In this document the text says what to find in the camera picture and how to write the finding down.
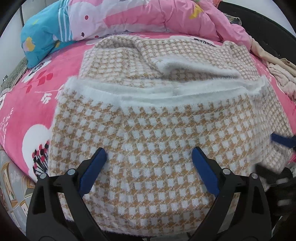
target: pink bed sheet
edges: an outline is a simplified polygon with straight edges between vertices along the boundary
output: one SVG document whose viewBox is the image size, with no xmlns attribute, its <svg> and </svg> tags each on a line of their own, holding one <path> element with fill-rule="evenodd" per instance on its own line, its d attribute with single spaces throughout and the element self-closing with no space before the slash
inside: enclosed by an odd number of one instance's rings
<svg viewBox="0 0 296 241">
<path fill-rule="evenodd" d="M 219 42 L 172 33 L 135 33 L 142 38 L 189 38 L 211 45 Z M 13 90 L 2 97 L 0 105 L 0 144 L 16 165 L 34 181 L 35 172 L 47 170 L 50 126 L 57 104 L 56 96 L 70 76 L 78 75 L 85 51 L 99 40 L 83 40 L 48 56 L 28 70 Z M 251 55 L 261 75 L 271 82 L 293 133 L 296 133 L 296 106 L 277 86 L 276 79 L 261 61 Z"/>
</svg>

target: bed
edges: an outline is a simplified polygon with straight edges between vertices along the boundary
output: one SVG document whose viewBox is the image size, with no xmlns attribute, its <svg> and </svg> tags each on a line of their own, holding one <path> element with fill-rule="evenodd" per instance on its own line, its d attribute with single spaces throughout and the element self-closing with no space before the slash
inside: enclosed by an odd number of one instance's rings
<svg viewBox="0 0 296 241">
<path fill-rule="evenodd" d="M 252 11 L 233 4 L 220 3 L 220 10 L 229 15 L 239 16 L 247 32 L 252 35 L 271 54 L 296 62 L 295 54 L 290 51 L 295 44 L 295 37 L 283 27 Z M 256 29 L 248 25 L 247 17 L 252 15 L 258 22 L 268 25 L 269 32 L 263 38 L 257 35 Z M 285 45 L 279 46 L 276 34 L 284 35 Z M 193 35 L 173 33 L 137 32 L 127 33 L 142 39 L 185 39 L 197 41 L 210 46 L 221 43 L 199 38 Z M 50 149 L 51 126 L 57 105 L 57 96 L 71 76 L 79 76 L 89 68 L 91 51 L 99 43 L 99 39 L 81 40 L 49 54 L 41 63 L 32 69 L 21 71 L 19 80 L 13 89 L 1 97 L 0 124 L 1 144 L 1 202 L 15 225 L 25 234 L 25 223 L 37 176 L 48 169 L 48 150 Z M 296 133 L 295 103 L 279 88 L 275 77 L 261 60 L 250 55 L 259 75 L 265 75 L 281 103 L 292 133 Z M 130 233 L 145 236 L 144 233 Z"/>
</svg>

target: checkered garment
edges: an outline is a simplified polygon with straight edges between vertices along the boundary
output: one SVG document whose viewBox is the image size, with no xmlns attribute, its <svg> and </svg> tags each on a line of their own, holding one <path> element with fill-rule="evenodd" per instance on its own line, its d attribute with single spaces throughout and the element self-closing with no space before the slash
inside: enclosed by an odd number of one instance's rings
<svg viewBox="0 0 296 241">
<path fill-rule="evenodd" d="M 162 58 L 178 57 L 242 78 L 184 68 L 165 75 L 158 68 Z M 260 161 L 281 170 L 290 152 L 270 144 L 274 131 L 292 134 L 244 46 L 111 36 L 85 53 L 80 76 L 58 97 L 49 174 L 77 168 L 103 147 L 108 161 L 83 198 L 102 230 L 145 236 L 192 231 L 214 201 L 192 164 L 192 149 L 200 146 L 235 174 L 249 175 Z M 71 218 L 62 196 L 61 204 Z"/>
</svg>

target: black cable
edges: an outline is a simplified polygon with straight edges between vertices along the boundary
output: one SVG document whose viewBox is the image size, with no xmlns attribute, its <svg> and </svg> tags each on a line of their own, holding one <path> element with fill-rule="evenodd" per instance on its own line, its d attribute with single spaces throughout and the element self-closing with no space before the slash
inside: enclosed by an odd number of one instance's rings
<svg viewBox="0 0 296 241">
<path fill-rule="evenodd" d="M 20 20 L 22 22 L 22 26 L 24 26 L 25 23 L 24 23 L 24 16 L 22 15 L 22 6 L 20 6 Z"/>
</svg>

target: red leaf print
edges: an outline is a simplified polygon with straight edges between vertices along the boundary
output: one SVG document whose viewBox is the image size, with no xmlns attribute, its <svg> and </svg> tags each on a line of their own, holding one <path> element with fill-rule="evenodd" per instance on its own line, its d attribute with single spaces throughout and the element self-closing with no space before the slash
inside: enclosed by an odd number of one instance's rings
<svg viewBox="0 0 296 241">
<path fill-rule="evenodd" d="M 53 77 L 53 73 L 50 73 L 50 74 L 48 74 L 47 76 L 46 76 L 46 80 L 51 80 L 52 79 L 52 77 Z"/>
<path fill-rule="evenodd" d="M 46 72 L 46 70 L 42 71 L 42 72 L 38 75 L 37 79 L 39 79 L 39 78 L 40 78 L 45 72 Z"/>
<path fill-rule="evenodd" d="M 31 90 L 31 88 L 32 88 L 32 85 L 29 85 L 28 88 L 27 88 L 27 90 L 26 90 L 26 93 L 29 93 L 30 90 Z"/>
<path fill-rule="evenodd" d="M 37 86 L 39 86 L 39 85 L 43 85 L 44 83 L 45 83 L 45 80 L 46 80 L 46 77 L 45 76 L 43 76 L 40 80 L 39 80 L 39 82 L 38 82 L 38 85 Z"/>
</svg>

